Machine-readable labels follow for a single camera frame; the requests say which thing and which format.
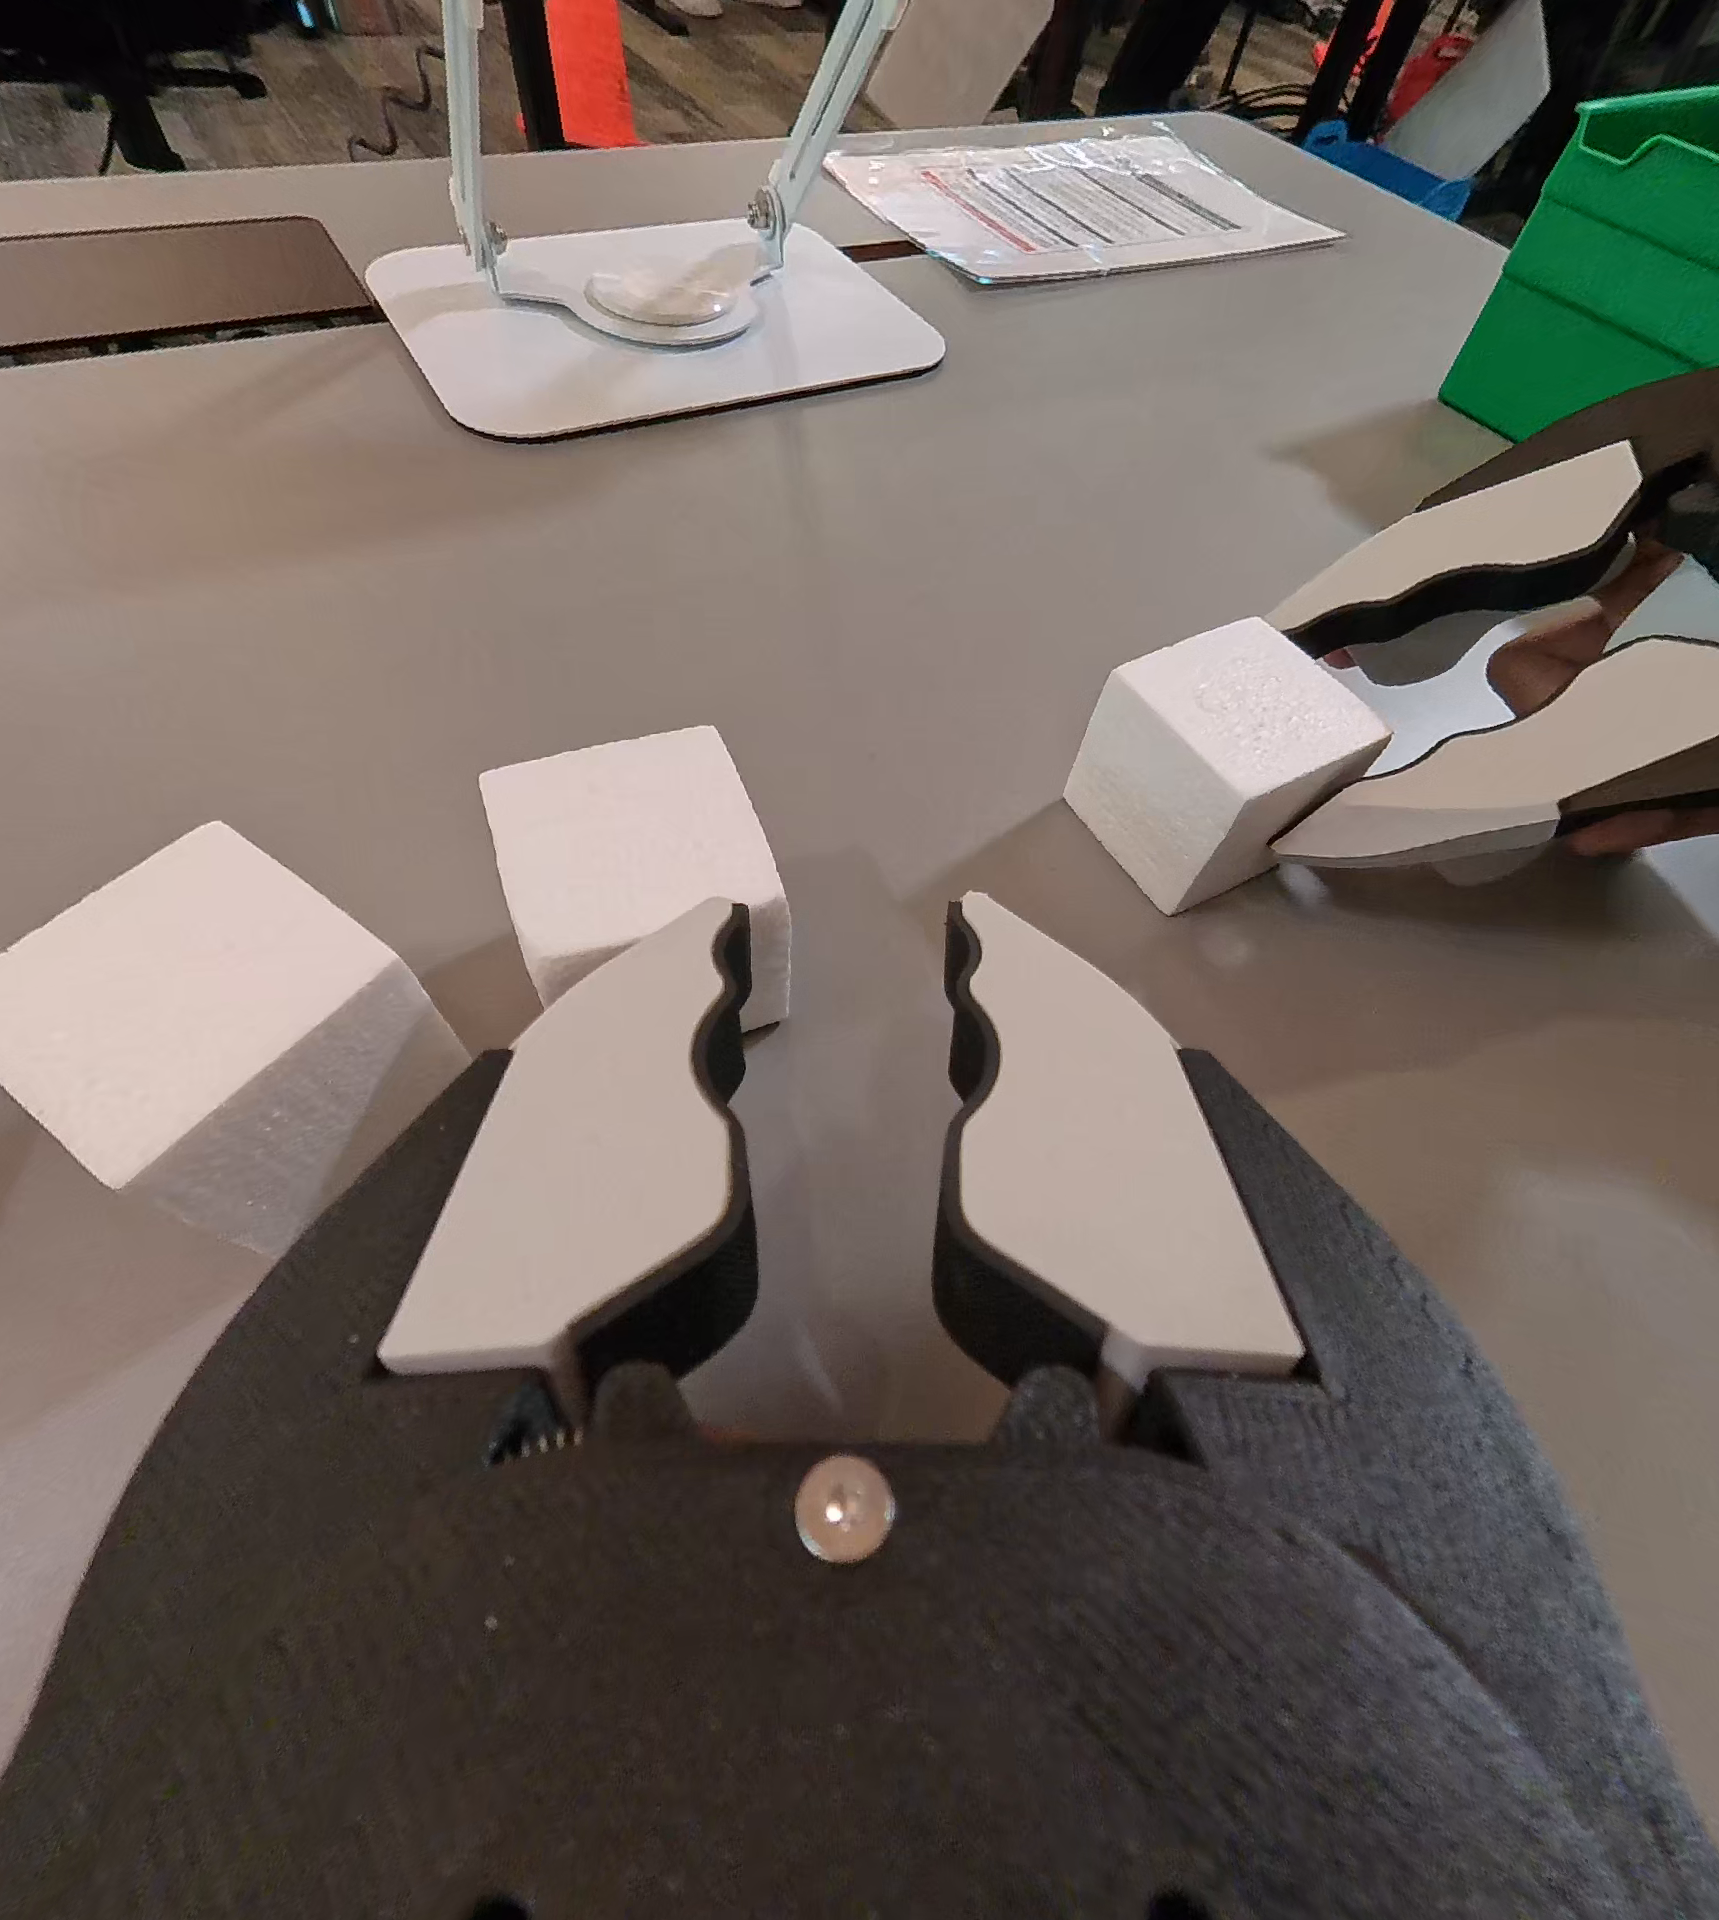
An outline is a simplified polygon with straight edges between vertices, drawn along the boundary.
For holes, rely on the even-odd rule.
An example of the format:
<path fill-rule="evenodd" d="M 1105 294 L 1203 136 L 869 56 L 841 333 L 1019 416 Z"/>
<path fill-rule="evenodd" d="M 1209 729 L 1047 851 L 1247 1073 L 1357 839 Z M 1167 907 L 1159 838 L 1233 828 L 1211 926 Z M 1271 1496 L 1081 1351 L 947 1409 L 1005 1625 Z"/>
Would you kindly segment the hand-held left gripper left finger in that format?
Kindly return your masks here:
<path fill-rule="evenodd" d="M 389 1375 L 539 1371 L 583 1403 L 623 1364 L 687 1378 L 745 1328 L 749 948 L 747 907 L 703 897 L 525 1029 L 377 1343 Z"/>

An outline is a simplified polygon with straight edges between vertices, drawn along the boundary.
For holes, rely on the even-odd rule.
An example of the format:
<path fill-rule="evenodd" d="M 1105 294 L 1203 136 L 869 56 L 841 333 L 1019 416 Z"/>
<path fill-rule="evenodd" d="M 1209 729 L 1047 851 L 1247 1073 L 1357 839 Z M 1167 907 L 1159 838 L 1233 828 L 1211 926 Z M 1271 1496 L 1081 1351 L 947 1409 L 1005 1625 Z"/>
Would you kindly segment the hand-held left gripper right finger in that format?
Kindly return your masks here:
<path fill-rule="evenodd" d="M 1165 1375 L 1293 1382 L 1305 1335 L 1185 1050 L 989 891 L 947 906 L 947 1077 L 929 1290 L 1009 1394 L 1083 1382 L 1133 1427 Z"/>

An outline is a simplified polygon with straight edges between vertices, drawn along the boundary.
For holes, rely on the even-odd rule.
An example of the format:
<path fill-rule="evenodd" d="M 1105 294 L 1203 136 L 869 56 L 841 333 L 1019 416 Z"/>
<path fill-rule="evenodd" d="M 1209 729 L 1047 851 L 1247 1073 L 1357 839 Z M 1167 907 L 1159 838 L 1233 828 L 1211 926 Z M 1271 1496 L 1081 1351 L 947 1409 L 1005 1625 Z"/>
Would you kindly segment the white foam cube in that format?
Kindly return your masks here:
<path fill-rule="evenodd" d="M 469 1066 L 391 948 L 221 821 L 0 951 L 0 1088 L 105 1188 L 265 1260 Z"/>
<path fill-rule="evenodd" d="M 1063 802 L 1163 916 L 1275 863 L 1273 839 L 1391 742 L 1377 709 L 1261 618 L 1111 669 Z"/>
<path fill-rule="evenodd" d="M 791 913 L 715 726 L 609 740 L 479 778 L 493 860 L 541 1005 L 701 900 L 745 906 L 747 1031 L 791 1000 Z"/>

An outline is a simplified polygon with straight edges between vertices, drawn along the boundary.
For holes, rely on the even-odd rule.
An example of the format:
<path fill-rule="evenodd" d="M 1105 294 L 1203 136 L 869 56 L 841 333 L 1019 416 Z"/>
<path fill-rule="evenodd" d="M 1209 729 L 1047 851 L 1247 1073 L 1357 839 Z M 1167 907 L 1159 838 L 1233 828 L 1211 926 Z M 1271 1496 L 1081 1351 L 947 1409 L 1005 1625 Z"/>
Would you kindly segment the grey desk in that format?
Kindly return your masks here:
<path fill-rule="evenodd" d="M 1233 121 L 1337 245 L 981 290 L 855 393 L 497 443 L 383 324 L 0 367 L 0 949 L 199 824 L 535 1015 L 487 768 L 715 724 L 791 907 L 737 1099 L 761 1291 L 693 1380 L 775 1438 L 953 1438 L 931 1312 L 947 900 L 1133 989 L 1447 1295 L 1535 1427 L 1719 1843 L 1719 836 L 1251 881 L 1163 919 L 1063 807 L 1113 664 L 1271 611 L 1493 448 L 1437 406 L 1499 252 Z M 263 1263 L 0 1092 L 0 1773 L 125 1477 Z"/>

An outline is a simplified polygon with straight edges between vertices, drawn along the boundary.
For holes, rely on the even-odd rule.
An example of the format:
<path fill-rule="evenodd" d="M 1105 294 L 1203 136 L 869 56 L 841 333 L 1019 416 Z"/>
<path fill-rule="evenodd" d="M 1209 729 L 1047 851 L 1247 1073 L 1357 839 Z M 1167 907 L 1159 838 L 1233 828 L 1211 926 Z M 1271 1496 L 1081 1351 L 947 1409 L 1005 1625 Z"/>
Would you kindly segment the green plastic bin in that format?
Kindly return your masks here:
<path fill-rule="evenodd" d="M 1719 367 L 1719 83 L 1588 102 L 1439 402 L 1517 441 L 1706 367 Z"/>

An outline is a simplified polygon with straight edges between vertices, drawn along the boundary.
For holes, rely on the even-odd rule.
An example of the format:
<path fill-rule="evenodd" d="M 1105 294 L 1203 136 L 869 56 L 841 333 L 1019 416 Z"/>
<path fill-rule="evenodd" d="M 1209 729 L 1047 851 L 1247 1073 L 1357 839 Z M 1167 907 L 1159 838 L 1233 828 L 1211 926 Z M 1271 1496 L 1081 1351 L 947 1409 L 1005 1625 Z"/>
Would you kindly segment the blue bag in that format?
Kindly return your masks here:
<path fill-rule="evenodd" d="M 1385 146 L 1365 140 L 1351 140 L 1347 125 L 1339 118 L 1315 123 L 1303 136 L 1303 149 L 1323 157 L 1331 167 L 1341 170 L 1353 180 L 1397 198 L 1403 203 L 1421 207 L 1449 224 L 1455 224 L 1473 191 L 1473 180 L 1445 177 L 1431 173 Z"/>

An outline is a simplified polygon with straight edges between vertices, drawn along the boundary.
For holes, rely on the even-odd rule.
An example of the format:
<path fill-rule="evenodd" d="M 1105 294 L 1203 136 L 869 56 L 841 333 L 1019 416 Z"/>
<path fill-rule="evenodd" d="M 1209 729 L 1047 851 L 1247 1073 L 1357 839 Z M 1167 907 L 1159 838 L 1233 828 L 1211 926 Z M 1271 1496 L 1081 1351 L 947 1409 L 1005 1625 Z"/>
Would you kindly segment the white foam panel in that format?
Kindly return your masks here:
<path fill-rule="evenodd" d="M 1549 86 L 1543 3 L 1509 1 L 1381 144 L 1437 180 L 1469 180 L 1543 106 Z"/>

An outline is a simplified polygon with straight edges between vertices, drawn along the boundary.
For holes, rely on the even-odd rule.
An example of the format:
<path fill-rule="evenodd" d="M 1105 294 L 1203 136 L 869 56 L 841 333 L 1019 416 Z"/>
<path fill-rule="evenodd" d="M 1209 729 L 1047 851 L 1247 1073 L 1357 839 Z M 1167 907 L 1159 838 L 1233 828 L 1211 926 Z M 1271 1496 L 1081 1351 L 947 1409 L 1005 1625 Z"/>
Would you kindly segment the laminated paper sheet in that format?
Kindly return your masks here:
<path fill-rule="evenodd" d="M 1013 148 L 835 151 L 823 171 L 977 286 L 1215 266 L 1345 240 L 1343 229 L 1265 199 L 1165 130 Z"/>

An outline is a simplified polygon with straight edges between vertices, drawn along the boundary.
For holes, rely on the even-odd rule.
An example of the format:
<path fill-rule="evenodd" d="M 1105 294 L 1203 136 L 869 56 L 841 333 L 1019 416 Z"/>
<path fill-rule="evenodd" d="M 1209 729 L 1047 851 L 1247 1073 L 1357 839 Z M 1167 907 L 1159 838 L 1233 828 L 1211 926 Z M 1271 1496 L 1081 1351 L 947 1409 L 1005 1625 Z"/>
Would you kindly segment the wooden document stand white base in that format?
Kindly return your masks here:
<path fill-rule="evenodd" d="M 935 370 L 943 338 L 801 206 L 893 3 L 845 3 L 741 219 L 509 238 L 487 216 L 481 3 L 443 3 L 453 245 L 387 252 L 365 283 L 435 397 L 501 441 L 735 412 Z"/>

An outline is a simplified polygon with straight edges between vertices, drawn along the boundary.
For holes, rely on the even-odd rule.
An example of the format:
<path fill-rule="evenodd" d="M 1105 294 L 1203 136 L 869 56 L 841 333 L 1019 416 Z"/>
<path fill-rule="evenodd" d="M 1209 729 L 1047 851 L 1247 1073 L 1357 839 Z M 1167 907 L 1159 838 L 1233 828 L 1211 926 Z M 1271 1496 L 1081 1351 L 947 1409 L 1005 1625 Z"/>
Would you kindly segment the orange cone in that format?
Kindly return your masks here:
<path fill-rule="evenodd" d="M 619 1 L 543 1 L 545 39 L 559 127 L 573 148 L 623 149 L 641 144 Z"/>

